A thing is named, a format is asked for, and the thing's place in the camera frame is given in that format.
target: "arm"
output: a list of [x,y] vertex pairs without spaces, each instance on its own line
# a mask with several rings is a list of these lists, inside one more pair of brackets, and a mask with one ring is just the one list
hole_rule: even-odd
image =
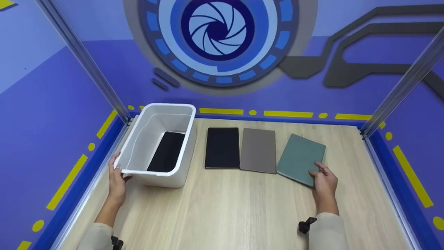
[[317,221],[310,227],[309,248],[310,250],[348,250],[344,221],[339,217],[335,198],[337,177],[322,163],[315,162],[315,164],[320,171],[310,171],[310,174],[315,177],[318,215]]
[[85,232],[80,240],[77,250],[112,250],[111,236],[113,234],[117,213],[125,202],[126,182],[130,176],[122,177],[122,167],[119,165],[114,169],[114,161],[119,156],[117,153],[111,157],[108,163],[110,190],[105,203],[102,206],[97,218]]

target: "white plastic bin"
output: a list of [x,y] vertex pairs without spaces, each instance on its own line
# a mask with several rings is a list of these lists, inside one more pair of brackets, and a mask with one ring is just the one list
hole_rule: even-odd
[[[193,126],[196,108],[190,104],[152,103],[145,106],[130,132],[117,164],[122,173],[145,185],[180,188],[185,184],[196,143]],[[166,131],[185,133],[176,166],[170,172],[152,172],[147,168]]]

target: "person's left hand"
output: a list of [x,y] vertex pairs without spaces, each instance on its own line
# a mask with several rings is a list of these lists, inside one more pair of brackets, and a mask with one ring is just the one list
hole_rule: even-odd
[[123,205],[127,197],[126,182],[131,179],[132,176],[126,176],[123,178],[122,166],[120,164],[114,169],[114,162],[119,155],[120,152],[114,154],[108,163],[108,169],[110,172],[110,191],[107,199],[120,207]]

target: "hand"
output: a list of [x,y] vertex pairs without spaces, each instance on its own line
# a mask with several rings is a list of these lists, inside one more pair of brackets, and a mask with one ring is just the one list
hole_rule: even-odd
[[319,167],[319,172],[310,170],[309,173],[314,177],[314,187],[319,197],[333,197],[337,187],[337,177],[324,164],[314,163]]
[[337,177],[324,164],[320,162],[315,162],[314,164],[319,167],[319,172],[310,170],[309,173],[314,176],[317,213],[339,215],[339,209],[334,196],[337,187]]
[[119,155],[120,152],[114,154],[108,163],[110,191],[108,193],[107,201],[121,207],[127,197],[126,182],[131,179],[132,176],[126,176],[123,178],[122,166],[120,164],[114,169],[114,162]]

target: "black tablet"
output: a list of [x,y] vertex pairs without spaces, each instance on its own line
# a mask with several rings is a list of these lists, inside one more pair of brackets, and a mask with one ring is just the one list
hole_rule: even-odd
[[147,171],[170,172],[176,166],[185,134],[165,132]]
[[206,169],[238,169],[239,128],[208,128],[206,134]]

